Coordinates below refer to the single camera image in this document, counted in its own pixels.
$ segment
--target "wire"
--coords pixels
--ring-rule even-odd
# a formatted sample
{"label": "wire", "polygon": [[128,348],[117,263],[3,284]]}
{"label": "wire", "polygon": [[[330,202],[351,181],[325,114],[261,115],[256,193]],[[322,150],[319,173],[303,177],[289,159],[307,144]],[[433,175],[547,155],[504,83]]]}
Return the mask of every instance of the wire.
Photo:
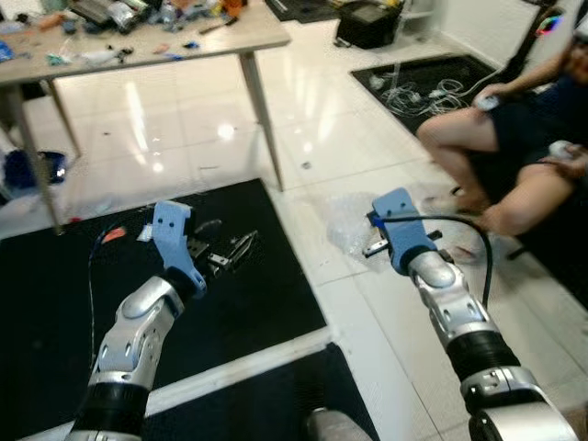
{"label": "wire", "polygon": [[107,236],[109,232],[114,230],[115,228],[121,227],[125,222],[134,218],[135,216],[144,213],[145,211],[152,209],[153,205],[147,205],[136,211],[133,211],[128,216],[125,216],[122,219],[119,219],[112,224],[110,224],[106,229],[104,229],[94,240],[94,245],[92,250],[90,251],[90,255],[88,256],[88,303],[89,303],[89,310],[90,310],[90,342],[89,342],[89,371],[90,375],[92,375],[92,371],[94,370],[94,363],[96,362],[96,315],[94,309],[94,291],[92,290],[92,262],[96,255],[96,252],[102,246],[102,241]]}
{"label": "wire", "polygon": [[461,98],[465,95],[469,95],[471,94],[474,90],[476,90],[482,83],[484,83],[485,81],[490,80],[491,78],[493,78],[494,76],[496,76],[497,74],[499,74],[501,71],[495,71],[492,72],[490,75],[483,77],[481,80],[479,80],[478,83],[476,83],[475,85],[473,85],[468,91],[464,92],[463,94],[460,94],[458,97]]}
{"label": "wire", "polygon": [[473,228],[481,237],[486,249],[486,278],[484,279],[484,290],[482,292],[481,304],[488,310],[488,300],[490,299],[490,285],[492,283],[492,270],[494,267],[494,258],[492,254],[492,246],[488,234],[476,223],[469,219],[460,218],[457,216],[444,216],[444,215],[432,215],[432,216],[407,216],[400,218],[379,218],[384,223],[400,223],[400,222],[412,222],[412,221],[454,221],[465,223],[466,225]]}
{"label": "wire", "polygon": [[383,86],[383,80],[391,78],[390,88],[381,95],[381,98],[386,102],[386,106],[393,114],[409,118],[420,115],[442,115],[452,110],[467,107],[468,103],[461,98],[471,94],[477,87],[500,72],[496,71],[485,76],[465,92],[461,92],[464,88],[461,82],[446,78],[438,83],[436,90],[431,92],[429,96],[421,96],[416,90],[418,84],[415,82],[408,82],[398,86],[400,69],[401,64],[396,62],[392,73],[385,73],[380,77],[372,75],[370,84],[372,88],[378,89]]}

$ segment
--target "person's knee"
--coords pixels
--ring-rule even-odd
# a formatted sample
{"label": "person's knee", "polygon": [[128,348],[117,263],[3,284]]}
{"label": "person's knee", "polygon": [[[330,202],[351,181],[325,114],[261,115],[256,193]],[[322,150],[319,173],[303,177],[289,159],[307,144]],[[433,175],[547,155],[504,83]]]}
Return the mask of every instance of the person's knee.
{"label": "person's knee", "polygon": [[419,141],[425,146],[435,146],[438,144],[438,133],[442,129],[442,123],[439,117],[432,117],[421,124],[416,131]]}
{"label": "person's knee", "polygon": [[504,236],[517,236],[528,232],[534,226],[528,209],[511,203],[498,203],[484,211],[483,224],[492,232]]}

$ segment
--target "red object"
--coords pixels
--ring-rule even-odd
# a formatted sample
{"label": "red object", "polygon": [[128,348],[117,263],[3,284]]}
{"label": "red object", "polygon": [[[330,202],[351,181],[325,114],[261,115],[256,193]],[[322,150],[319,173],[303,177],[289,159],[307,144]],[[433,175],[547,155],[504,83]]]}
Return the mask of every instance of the red object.
{"label": "red object", "polygon": [[127,231],[124,229],[124,227],[116,228],[116,229],[112,230],[111,232],[109,232],[106,236],[104,236],[104,239],[102,240],[102,244],[114,241],[114,240],[119,239],[121,237],[124,237],[126,235],[127,235]]}
{"label": "red object", "polygon": [[241,14],[243,2],[242,0],[224,0],[224,8],[227,10],[230,17],[235,18]]}

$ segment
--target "white controller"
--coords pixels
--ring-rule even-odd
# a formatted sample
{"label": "white controller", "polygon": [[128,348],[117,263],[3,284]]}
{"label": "white controller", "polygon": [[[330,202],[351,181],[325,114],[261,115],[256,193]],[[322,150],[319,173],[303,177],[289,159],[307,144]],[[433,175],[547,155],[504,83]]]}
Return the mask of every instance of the white controller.
{"label": "white controller", "polygon": [[480,96],[474,101],[474,106],[483,112],[488,112],[500,105],[500,99],[496,95]]}
{"label": "white controller", "polygon": [[573,155],[566,149],[572,145],[569,141],[555,141],[549,146],[549,154],[554,158],[571,160]]}

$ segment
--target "person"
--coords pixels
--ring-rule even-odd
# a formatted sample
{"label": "person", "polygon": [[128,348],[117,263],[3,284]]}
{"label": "person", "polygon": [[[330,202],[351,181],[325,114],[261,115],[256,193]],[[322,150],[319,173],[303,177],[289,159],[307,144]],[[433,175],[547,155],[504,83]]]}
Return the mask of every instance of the person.
{"label": "person", "polygon": [[[588,0],[577,24],[588,13]],[[554,83],[540,94],[528,91]],[[423,147],[460,185],[462,194],[428,198],[424,210],[477,213],[489,232],[516,236],[529,231],[559,207],[586,175],[588,154],[588,44],[574,39],[567,48],[508,84],[486,86],[479,96],[498,96],[490,112],[469,107],[427,120],[417,131]],[[549,157],[554,141],[570,141],[574,161]],[[515,188],[491,204],[469,162],[469,152],[504,152],[519,158]]]}

